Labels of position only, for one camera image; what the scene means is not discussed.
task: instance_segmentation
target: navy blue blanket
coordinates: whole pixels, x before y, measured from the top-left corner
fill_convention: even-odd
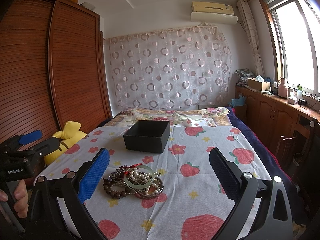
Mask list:
[[[252,130],[235,116],[231,107],[227,108],[230,111],[228,117],[230,119],[231,124],[234,127],[238,128],[246,137],[248,142],[251,144],[251,146],[254,148],[255,152],[259,156],[263,165],[269,172],[270,176],[272,178],[276,175],[281,177],[290,202],[292,219],[295,221],[296,224],[307,224],[308,217],[304,212],[303,199],[298,196],[296,187],[292,184],[288,176],[279,167],[279,164],[277,163],[275,158],[271,155],[269,150],[259,141],[256,135],[252,132]]]

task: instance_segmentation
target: window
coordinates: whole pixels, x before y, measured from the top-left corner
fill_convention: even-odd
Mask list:
[[[289,84],[320,94],[320,19],[305,0],[263,0],[271,17],[278,68]]]

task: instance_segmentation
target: air conditioner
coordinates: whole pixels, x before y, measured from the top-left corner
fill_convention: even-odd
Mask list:
[[[213,2],[192,2],[192,22],[236,24],[238,17],[234,15],[231,5]]]

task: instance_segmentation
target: yellow plush toy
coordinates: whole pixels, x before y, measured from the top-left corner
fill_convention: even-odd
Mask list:
[[[44,157],[44,162],[47,166],[87,135],[84,132],[79,131],[80,127],[81,124],[79,122],[68,121],[66,122],[63,131],[56,132],[52,135],[53,137],[63,139],[63,141],[60,142],[60,149]]]

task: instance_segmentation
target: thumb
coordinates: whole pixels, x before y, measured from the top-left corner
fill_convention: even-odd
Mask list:
[[[7,200],[8,200],[7,194],[0,189],[0,201],[7,201]]]

